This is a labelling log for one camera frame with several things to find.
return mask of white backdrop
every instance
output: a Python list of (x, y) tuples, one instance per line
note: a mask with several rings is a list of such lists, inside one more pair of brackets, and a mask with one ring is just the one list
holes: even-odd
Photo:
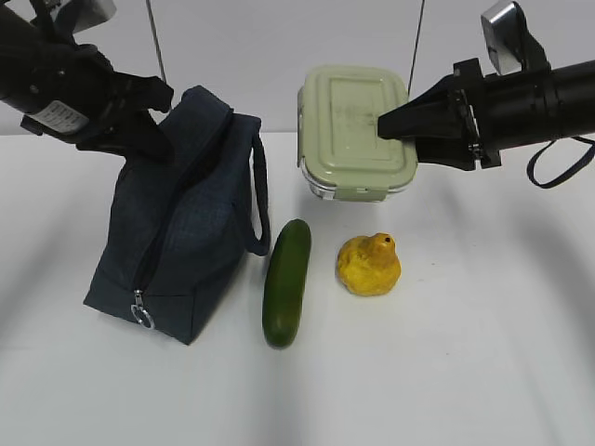
[[(262, 118), (265, 131), (296, 129), (296, 94), (307, 71), (323, 63), (394, 70), (407, 80), (420, 0), (152, 0), (175, 101), (201, 84), (238, 112)], [(492, 72), (480, 15), (495, 0), (428, 0), (414, 96), (479, 57)], [(595, 59), (595, 3), (521, 0), (529, 28), (554, 67)], [(26, 0), (8, 3), (26, 18)], [(116, 1), (109, 22), (77, 35), (96, 44), (122, 72), (158, 74), (144, 0)], [(0, 134), (22, 133), (20, 115), (0, 104)]]

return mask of cable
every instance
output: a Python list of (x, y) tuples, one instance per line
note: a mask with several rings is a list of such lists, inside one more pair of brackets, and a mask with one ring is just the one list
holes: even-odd
[(407, 86), (407, 93), (411, 94), (411, 84), (413, 83), (413, 73), (416, 68), (417, 48), (419, 47), (419, 35), (421, 34), (421, 22), (424, 19), (424, 9), (426, 7), (426, 0), (421, 0), (421, 8), (419, 9), (419, 22), (417, 23), (416, 46), (413, 50), (413, 60), (411, 61), (411, 72), (409, 73), (409, 85)]
[(587, 138), (582, 138), (582, 137), (574, 137), (573, 139), (575, 141), (582, 142), (584, 144), (590, 144), (591, 147), (588, 149), (587, 153), (585, 153), (581, 157), (580, 160), (578, 160), (576, 163), (571, 165), (570, 168), (568, 168), (568, 170), (566, 170), (560, 176), (552, 179), (551, 181), (549, 181), (547, 183), (540, 183), (536, 180), (536, 173), (535, 173), (537, 160), (539, 159), (539, 157), (541, 155), (543, 155), (543, 153), (547, 149), (549, 149), (551, 146), (553, 146), (556, 143), (556, 141), (551, 141), (546, 147), (544, 147), (543, 149), (538, 151), (531, 158), (531, 160), (529, 160), (529, 164), (527, 165), (527, 176), (529, 177), (529, 180), (533, 184), (535, 184), (536, 186), (538, 186), (541, 189), (555, 188), (556, 186), (560, 186), (564, 181), (567, 181), (568, 179), (572, 178), (574, 175), (576, 175), (583, 168), (587, 167), (587, 165), (591, 161), (593, 161), (593, 158), (595, 158), (595, 141), (593, 141), (592, 139), (587, 139)]

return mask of food container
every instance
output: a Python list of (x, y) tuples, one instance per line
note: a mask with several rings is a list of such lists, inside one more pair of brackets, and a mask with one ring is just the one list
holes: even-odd
[(413, 142), (377, 136), (378, 117), (407, 101), (395, 73), (323, 66), (297, 95), (297, 166), (326, 200), (379, 202), (414, 178)]

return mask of black robotic arm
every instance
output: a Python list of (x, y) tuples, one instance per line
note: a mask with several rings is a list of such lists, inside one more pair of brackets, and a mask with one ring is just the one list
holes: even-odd
[(595, 61), (552, 70), (516, 2), (499, 2), (482, 23), (502, 75), (483, 76), (477, 59), (456, 63), (453, 74), (381, 116), (381, 138), (413, 138), (421, 163), (474, 170), (477, 162), (500, 166), (503, 149), (595, 132)]
[(79, 150), (168, 159), (169, 141), (148, 109), (168, 112), (173, 89), (158, 77), (116, 72), (73, 33), (101, 22), (111, 0), (30, 0), (27, 22), (0, 0), (0, 100), (21, 126)]

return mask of green cucumber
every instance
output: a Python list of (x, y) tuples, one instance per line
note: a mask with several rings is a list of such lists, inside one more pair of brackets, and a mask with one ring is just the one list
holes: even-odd
[(303, 220), (291, 220), (277, 238), (262, 301), (262, 330), (271, 347), (289, 347), (298, 333), (310, 249), (310, 227)]

